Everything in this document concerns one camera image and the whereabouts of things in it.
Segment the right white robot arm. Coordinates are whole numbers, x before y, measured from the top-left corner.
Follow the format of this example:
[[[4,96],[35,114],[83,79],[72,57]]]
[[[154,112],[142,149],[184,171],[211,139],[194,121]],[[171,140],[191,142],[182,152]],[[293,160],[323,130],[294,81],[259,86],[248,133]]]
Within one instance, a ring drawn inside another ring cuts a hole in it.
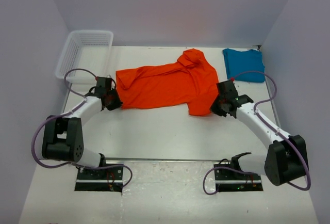
[[[267,149],[265,155],[244,152],[232,157],[231,175],[241,179],[247,174],[262,174],[275,186],[290,184],[309,172],[306,143],[302,136],[292,136],[270,121],[246,94],[239,95],[233,81],[217,84],[218,95],[212,113],[239,120],[254,133]]]

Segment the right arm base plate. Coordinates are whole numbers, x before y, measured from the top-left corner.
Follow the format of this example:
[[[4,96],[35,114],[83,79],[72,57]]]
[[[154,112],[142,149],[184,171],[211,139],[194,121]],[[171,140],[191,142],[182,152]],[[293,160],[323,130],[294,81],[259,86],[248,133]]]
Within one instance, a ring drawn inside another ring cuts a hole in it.
[[[224,169],[216,169],[214,173],[217,192],[263,191],[258,174],[240,174]]]

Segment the orange t shirt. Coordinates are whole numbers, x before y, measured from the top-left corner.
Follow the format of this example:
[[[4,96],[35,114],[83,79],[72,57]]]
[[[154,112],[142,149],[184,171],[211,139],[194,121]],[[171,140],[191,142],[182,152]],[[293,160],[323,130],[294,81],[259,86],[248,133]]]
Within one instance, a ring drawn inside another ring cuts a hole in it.
[[[202,51],[188,49],[175,63],[116,72],[123,109],[152,109],[181,104],[191,116],[206,116],[218,95],[218,75]]]

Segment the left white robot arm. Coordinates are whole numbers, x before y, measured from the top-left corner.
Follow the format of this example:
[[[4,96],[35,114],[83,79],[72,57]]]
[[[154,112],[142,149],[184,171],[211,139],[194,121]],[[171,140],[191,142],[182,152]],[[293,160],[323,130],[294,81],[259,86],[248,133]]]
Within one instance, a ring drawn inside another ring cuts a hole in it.
[[[84,94],[71,111],[49,116],[44,126],[42,157],[89,169],[96,179],[107,173],[105,156],[84,147],[83,126],[96,114],[120,108],[122,101],[111,77],[97,77],[96,85]]]

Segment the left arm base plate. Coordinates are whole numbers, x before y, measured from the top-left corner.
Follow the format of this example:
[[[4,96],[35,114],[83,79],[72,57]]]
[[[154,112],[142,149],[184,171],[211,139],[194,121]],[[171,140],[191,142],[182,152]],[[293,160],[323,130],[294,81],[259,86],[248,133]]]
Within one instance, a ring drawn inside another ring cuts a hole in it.
[[[105,170],[79,168],[74,190],[122,193],[123,169],[123,166]]]

